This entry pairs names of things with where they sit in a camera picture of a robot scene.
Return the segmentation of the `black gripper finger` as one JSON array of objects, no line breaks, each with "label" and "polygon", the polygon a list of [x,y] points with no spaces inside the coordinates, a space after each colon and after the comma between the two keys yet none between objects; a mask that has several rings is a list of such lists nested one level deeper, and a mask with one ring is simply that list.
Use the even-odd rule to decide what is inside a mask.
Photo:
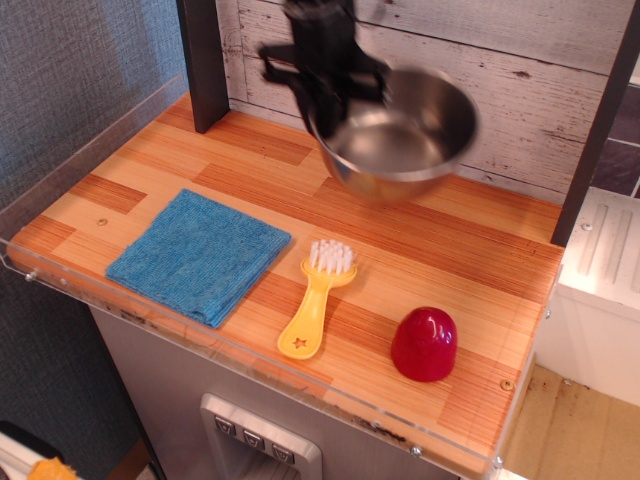
[{"label": "black gripper finger", "polygon": [[343,99],[324,84],[302,84],[294,95],[307,131],[315,137],[333,136],[346,115]]}]

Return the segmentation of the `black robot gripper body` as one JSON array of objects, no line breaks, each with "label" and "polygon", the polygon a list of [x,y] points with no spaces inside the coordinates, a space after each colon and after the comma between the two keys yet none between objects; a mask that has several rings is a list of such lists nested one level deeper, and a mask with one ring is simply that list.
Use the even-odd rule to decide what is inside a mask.
[{"label": "black robot gripper body", "polygon": [[344,100],[383,100],[390,67],[358,45],[352,1],[286,1],[283,12],[293,42],[259,47],[267,80],[298,80]]}]

